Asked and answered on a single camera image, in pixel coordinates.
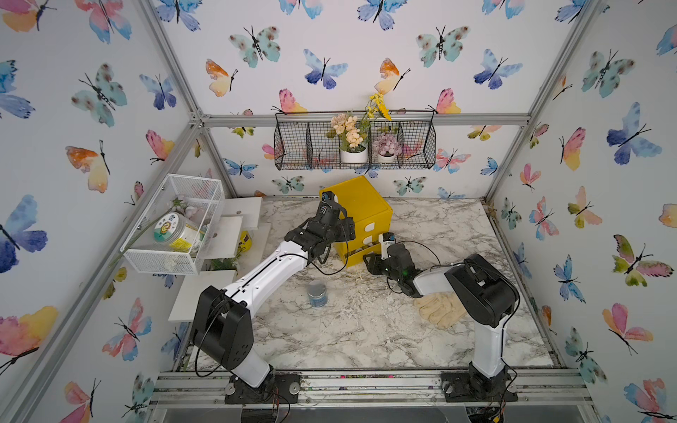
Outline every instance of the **wire mesh basket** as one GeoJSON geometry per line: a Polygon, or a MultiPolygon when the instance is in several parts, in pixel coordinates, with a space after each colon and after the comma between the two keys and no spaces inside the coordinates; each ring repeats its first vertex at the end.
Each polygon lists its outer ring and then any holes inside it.
{"type": "Polygon", "coordinates": [[[125,258],[141,273],[198,275],[204,262],[202,255],[209,249],[221,218],[223,200],[223,186],[218,179],[167,175],[136,222],[134,230],[127,236],[121,252],[132,245],[125,252],[125,258]],[[159,244],[154,239],[153,228],[149,227],[155,226],[157,219],[169,213],[172,201],[179,196],[188,206],[198,209],[190,223],[199,230],[194,239],[188,241],[198,246],[189,252],[177,252],[166,244],[159,244]]]}
{"type": "Polygon", "coordinates": [[[430,169],[435,163],[436,134],[431,117],[402,118],[392,121],[373,121],[366,134],[368,159],[365,163],[345,163],[341,160],[341,140],[331,126],[332,113],[309,118],[294,116],[293,120],[278,119],[274,133],[275,166],[279,169],[430,169]],[[378,142],[383,134],[396,136],[402,153],[393,162],[381,163],[378,159],[378,142]]]}

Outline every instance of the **marble countertop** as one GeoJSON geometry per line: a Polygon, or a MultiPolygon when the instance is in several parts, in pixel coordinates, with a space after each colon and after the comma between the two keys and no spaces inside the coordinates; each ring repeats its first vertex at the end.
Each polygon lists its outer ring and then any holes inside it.
{"type": "MultiPolygon", "coordinates": [[[[393,208],[391,231],[397,240],[426,244],[443,264],[478,252],[515,280],[478,200],[386,201],[393,208]]],[[[274,251],[290,229],[314,215],[317,206],[317,200],[264,199],[261,221],[272,223],[264,256],[274,251]]],[[[407,248],[417,268],[437,264],[425,248],[413,243],[407,248]]],[[[320,265],[327,273],[341,266],[334,251],[320,265]]],[[[466,366],[473,358],[474,321],[466,315],[451,328],[438,329],[418,315],[413,301],[390,291],[385,277],[370,275],[363,265],[334,276],[308,266],[259,309],[253,321],[254,349],[279,370],[466,366]],[[308,302],[306,285],[312,280],[327,285],[325,307],[316,309],[308,302]]],[[[507,326],[504,358],[511,365],[552,365],[528,304],[523,298],[507,326]]],[[[215,364],[200,354],[198,369],[212,369],[215,364]]]]}

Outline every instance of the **black wire basket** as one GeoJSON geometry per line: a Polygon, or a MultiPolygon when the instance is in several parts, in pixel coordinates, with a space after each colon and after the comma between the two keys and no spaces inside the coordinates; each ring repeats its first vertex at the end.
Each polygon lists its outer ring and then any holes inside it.
{"type": "Polygon", "coordinates": [[[372,121],[367,136],[367,161],[344,163],[341,161],[341,140],[331,126],[331,115],[343,112],[318,112],[327,119],[312,118],[310,113],[297,114],[293,120],[280,120],[274,133],[275,166],[279,170],[312,169],[430,169],[435,163],[435,128],[433,116],[405,118],[393,114],[393,120],[372,121]],[[379,162],[378,143],[383,134],[396,136],[402,146],[401,154],[390,163],[379,162]]]}

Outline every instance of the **yellow container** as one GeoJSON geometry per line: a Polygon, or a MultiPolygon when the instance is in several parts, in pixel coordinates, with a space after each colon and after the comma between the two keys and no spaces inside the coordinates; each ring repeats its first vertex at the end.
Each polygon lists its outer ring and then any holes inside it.
{"type": "Polygon", "coordinates": [[[355,221],[355,239],[345,242],[335,242],[334,248],[341,260],[348,258],[347,266],[362,263],[365,254],[375,252],[380,254],[378,236],[390,230],[393,218],[393,209],[383,200],[378,191],[372,187],[364,176],[350,181],[337,183],[320,191],[331,191],[335,200],[348,212],[348,216],[355,221]]]}

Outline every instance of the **glove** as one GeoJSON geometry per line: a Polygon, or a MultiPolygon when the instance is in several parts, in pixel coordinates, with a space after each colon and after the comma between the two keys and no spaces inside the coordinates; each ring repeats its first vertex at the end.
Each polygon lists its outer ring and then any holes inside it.
{"type": "Polygon", "coordinates": [[[466,314],[455,292],[438,292],[414,300],[418,314],[440,329],[451,328],[466,314]]]}

